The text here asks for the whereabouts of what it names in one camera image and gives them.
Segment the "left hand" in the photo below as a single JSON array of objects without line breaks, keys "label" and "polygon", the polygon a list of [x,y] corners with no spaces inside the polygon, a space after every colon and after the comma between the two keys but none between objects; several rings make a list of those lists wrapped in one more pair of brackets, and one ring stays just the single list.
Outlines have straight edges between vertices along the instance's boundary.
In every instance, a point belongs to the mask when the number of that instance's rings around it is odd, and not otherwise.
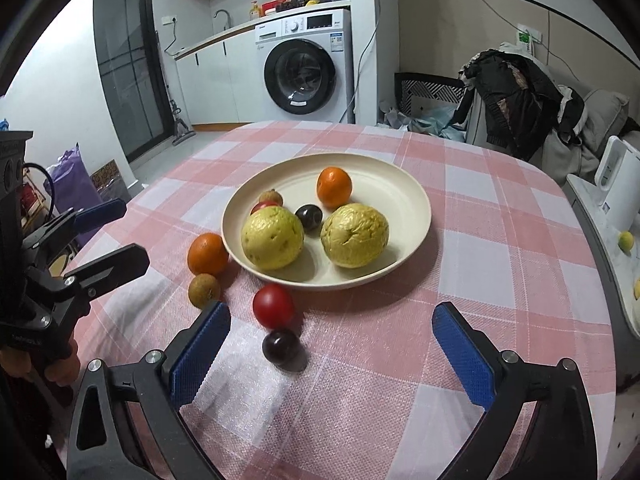
[{"label": "left hand", "polygon": [[50,363],[47,367],[43,366],[43,362],[35,361],[26,351],[3,347],[0,356],[1,367],[13,378],[32,380],[32,372],[37,372],[43,379],[58,386],[70,386],[79,376],[80,359],[75,337],[71,336],[68,343],[70,355]]}]

